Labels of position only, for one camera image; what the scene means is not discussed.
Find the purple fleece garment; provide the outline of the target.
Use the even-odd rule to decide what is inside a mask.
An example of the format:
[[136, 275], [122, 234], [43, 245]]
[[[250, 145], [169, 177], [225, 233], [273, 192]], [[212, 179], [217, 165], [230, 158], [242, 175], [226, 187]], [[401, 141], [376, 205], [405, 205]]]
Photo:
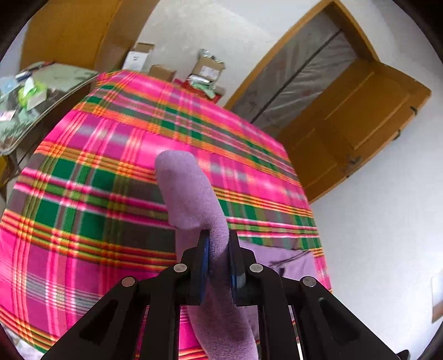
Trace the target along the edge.
[[[168, 210], [168, 222], [176, 229], [176, 256], [198, 243], [201, 230], [210, 230], [209, 274], [201, 305], [186, 305], [190, 326], [208, 359], [259, 359], [256, 345], [257, 314], [253, 307], [237, 307], [232, 300], [229, 278], [228, 222], [210, 180], [199, 167], [193, 154], [166, 150], [155, 159], [155, 173], [161, 195]], [[235, 230], [270, 230], [269, 235], [302, 235], [308, 241], [318, 237], [314, 220], [294, 217], [287, 230], [277, 220], [258, 218], [236, 222]], [[286, 250], [240, 241], [254, 251], [265, 266], [290, 279], [316, 276], [314, 256], [309, 251]]]

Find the pink plaid bed sheet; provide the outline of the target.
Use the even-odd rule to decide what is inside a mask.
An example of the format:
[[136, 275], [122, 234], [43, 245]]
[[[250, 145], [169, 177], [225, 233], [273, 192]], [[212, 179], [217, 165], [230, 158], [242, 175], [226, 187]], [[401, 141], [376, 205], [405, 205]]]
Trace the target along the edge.
[[103, 73], [44, 138], [1, 216], [1, 325], [45, 353], [117, 281], [174, 264], [154, 163], [193, 154], [228, 226], [264, 250], [295, 251], [330, 286], [321, 240], [283, 146], [171, 83]]

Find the wooden door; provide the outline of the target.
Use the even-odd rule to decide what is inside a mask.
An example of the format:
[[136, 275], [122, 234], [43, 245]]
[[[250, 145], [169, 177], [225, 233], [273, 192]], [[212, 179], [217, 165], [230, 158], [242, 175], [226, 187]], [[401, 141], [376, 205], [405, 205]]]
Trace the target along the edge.
[[278, 135], [308, 201], [334, 189], [397, 138], [430, 95], [391, 66], [355, 60]]

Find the side table with glass top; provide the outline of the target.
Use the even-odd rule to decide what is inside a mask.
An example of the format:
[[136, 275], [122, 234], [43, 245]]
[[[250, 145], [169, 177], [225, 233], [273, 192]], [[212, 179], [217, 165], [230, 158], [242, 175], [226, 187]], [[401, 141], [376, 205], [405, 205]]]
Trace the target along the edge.
[[15, 76], [1, 78], [1, 195], [20, 173], [17, 149], [22, 140], [53, 115], [64, 116], [85, 94], [98, 72], [40, 61]]

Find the green tissue pack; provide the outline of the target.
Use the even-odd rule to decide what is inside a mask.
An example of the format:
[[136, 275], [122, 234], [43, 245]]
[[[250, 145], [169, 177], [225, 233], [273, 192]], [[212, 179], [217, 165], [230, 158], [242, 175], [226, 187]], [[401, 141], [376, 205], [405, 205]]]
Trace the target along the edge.
[[18, 91], [18, 101], [20, 106], [26, 111], [30, 111], [47, 99], [47, 86], [33, 77], [25, 80], [24, 86]]

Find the small brown cardboard box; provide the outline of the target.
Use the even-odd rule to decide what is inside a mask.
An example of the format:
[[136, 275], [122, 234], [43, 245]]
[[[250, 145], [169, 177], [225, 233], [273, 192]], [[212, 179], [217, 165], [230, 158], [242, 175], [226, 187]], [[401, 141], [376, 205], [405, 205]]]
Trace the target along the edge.
[[176, 75], [176, 71], [168, 69], [162, 65], [153, 65], [148, 75], [156, 79], [171, 83]]

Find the grey door curtain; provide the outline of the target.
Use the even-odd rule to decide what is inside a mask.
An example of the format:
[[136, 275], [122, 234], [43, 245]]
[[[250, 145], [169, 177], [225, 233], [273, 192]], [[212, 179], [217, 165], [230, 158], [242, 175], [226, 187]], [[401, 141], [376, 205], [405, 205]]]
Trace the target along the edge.
[[356, 58], [343, 30], [322, 11], [273, 56], [231, 112], [277, 137]]

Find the white open box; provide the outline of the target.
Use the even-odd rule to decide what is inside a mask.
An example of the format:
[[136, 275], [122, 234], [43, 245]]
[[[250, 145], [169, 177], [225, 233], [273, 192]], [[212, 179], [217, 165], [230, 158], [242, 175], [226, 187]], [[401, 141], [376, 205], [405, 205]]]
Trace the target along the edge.
[[122, 69], [146, 73], [149, 70], [150, 55], [154, 49], [154, 44], [136, 43], [126, 55]]

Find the cardboard box with label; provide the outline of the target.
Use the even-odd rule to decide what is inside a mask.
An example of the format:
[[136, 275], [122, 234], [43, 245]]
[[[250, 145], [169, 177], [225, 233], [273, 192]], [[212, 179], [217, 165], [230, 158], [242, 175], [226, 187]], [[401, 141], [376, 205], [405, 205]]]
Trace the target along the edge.
[[198, 60], [192, 69], [192, 74], [217, 82], [225, 69], [225, 63], [212, 55], [208, 50], [200, 49]]

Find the wooden wardrobe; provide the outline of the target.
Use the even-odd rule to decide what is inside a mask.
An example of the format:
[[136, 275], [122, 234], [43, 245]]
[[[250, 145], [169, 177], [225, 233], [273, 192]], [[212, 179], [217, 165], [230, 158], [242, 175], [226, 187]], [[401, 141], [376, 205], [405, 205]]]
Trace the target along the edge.
[[20, 67], [54, 61], [98, 72], [121, 68], [158, 0], [48, 1], [30, 20]]

